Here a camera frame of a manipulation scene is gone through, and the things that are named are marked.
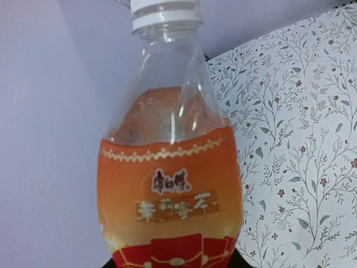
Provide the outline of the floral table mat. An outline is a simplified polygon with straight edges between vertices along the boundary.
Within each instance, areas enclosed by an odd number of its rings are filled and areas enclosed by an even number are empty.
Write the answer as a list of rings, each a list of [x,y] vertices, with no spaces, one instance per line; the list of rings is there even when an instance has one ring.
[[[233,124],[251,267],[356,266],[356,2],[208,63]]]

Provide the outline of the orange bottle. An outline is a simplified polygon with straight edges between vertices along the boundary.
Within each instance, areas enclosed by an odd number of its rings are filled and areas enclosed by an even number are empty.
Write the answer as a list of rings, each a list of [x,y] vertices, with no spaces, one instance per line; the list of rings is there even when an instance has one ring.
[[[243,201],[233,126],[220,114],[194,21],[143,41],[126,112],[100,143],[99,224],[115,267],[228,267]]]

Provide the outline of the white bottle cap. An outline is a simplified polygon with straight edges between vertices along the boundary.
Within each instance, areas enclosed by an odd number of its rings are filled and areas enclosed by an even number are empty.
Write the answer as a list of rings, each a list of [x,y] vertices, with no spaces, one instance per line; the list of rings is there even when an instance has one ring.
[[[203,23],[200,1],[137,0],[131,1],[132,30],[162,23],[194,21]]]

